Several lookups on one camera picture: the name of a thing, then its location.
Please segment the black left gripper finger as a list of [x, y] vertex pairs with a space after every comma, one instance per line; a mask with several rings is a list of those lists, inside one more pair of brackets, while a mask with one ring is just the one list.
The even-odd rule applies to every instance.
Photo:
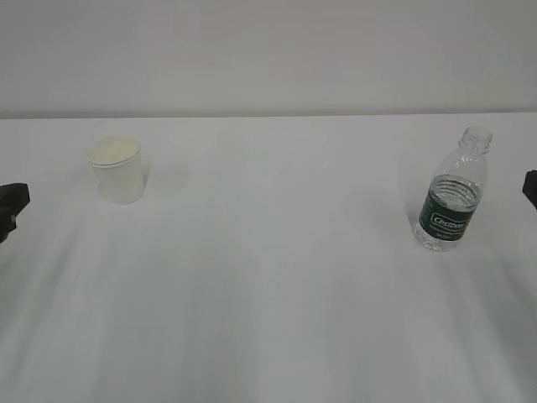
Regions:
[[3, 243], [8, 238], [9, 234], [17, 228], [17, 215], [3, 211], [0, 214], [0, 243]]
[[30, 203], [29, 187], [26, 183], [0, 185], [2, 210], [23, 210]]

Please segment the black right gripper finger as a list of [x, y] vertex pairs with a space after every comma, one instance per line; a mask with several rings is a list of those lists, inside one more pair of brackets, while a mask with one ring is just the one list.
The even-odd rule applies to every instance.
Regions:
[[537, 170], [525, 174], [522, 192], [534, 208], [537, 208]]

